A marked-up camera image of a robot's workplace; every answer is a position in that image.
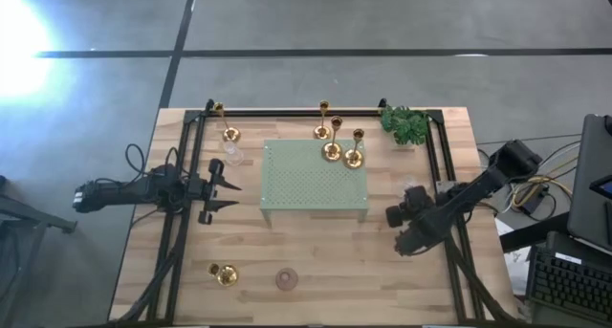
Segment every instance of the wooden tabletop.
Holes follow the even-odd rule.
[[[448,141],[459,181],[481,171],[468,110],[444,111]],[[178,146],[185,109],[163,109],[158,116],[147,168],[164,163],[167,150]],[[194,202],[177,301],[175,324],[451,324],[456,322],[442,246],[415,257],[393,250],[398,229],[386,224],[384,210],[397,205],[404,184],[433,191],[426,147],[397,146],[381,130],[377,118],[345,117],[339,138],[351,139],[355,128],[365,131],[370,209],[364,223],[357,216],[334,212],[273,215],[268,228],[259,210],[263,143],[266,139],[311,139],[316,118],[233,118],[242,132],[238,143],[245,161],[226,166],[226,179],[243,188],[219,188],[219,198],[239,205],[223,208],[210,226],[197,222],[203,204]],[[200,173],[208,162],[225,159],[221,147],[224,125],[208,118]],[[433,131],[439,166],[446,178],[442,152]],[[190,162],[187,152],[186,167]],[[135,218],[154,207],[138,206]],[[134,227],[127,241],[111,318],[127,311],[149,282],[155,268],[163,215],[154,214]],[[509,313],[516,309],[492,213],[478,209],[468,224],[476,270],[492,295]],[[235,266],[240,278],[223,288],[208,275],[210,263]],[[274,277],[286,267],[299,281],[289,292],[278,290]],[[464,299],[471,317],[467,283]],[[161,295],[164,313],[169,276]]]

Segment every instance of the green leaves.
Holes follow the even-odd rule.
[[[426,140],[427,116],[424,113],[387,105],[381,112],[381,125],[384,131],[393,132],[397,144],[420,145]]]

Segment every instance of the black keyboard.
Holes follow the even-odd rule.
[[[612,270],[534,247],[527,298],[612,327]]]

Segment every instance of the green perforated board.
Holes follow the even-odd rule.
[[[367,210],[365,166],[349,169],[342,160],[327,162],[321,147],[330,140],[267,140],[262,165],[261,210]],[[355,146],[336,140],[342,152]],[[359,151],[365,156],[363,142]]]

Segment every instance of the gray floor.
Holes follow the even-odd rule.
[[[75,234],[46,236],[18,322],[100,323],[132,208],[80,215],[72,195],[86,180],[133,175],[123,149],[148,147],[170,59],[26,61],[17,51],[172,50],[186,0],[0,2],[13,17],[0,21],[0,174],[11,179],[13,196],[78,220]],[[195,0],[193,7],[189,50],[612,46],[606,0]],[[180,63],[169,106],[201,107],[207,98],[260,107],[380,98],[468,106],[483,150],[544,138],[527,144],[546,156],[577,138],[553,137],[579,133],[585,114],[612,113],[610,73],[612,57],[601,55],[191,58]],[[562,182],[571,186],[572,175]],[[567,202],[557,197],[562,212]],[[497,199],[503,207],[503,195]],[[531,224],[512,212],[502,219]]]

